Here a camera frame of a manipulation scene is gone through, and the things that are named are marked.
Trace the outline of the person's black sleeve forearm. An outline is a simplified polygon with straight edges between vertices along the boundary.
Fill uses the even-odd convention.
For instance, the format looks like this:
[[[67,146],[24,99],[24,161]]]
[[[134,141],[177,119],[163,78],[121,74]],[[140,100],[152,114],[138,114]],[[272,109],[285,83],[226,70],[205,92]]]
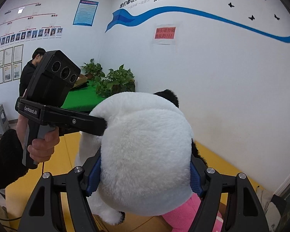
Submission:
[[[0,139],[0,190],[28,173],[22,158],[23,148],[17,132],[10,129]]]

